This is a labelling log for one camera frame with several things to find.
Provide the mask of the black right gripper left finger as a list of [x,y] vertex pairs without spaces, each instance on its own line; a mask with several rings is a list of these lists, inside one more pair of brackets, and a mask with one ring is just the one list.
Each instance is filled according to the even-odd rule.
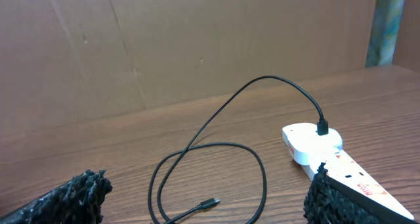
[[105,171],[86,170],[67,183],[1,217],[1,224],[99,224],[112,191]]

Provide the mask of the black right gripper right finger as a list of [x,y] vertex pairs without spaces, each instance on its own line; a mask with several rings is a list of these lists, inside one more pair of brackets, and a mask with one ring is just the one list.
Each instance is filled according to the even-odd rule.
[[322,162],[303,203],[311,224],[417,224],[327,174]]

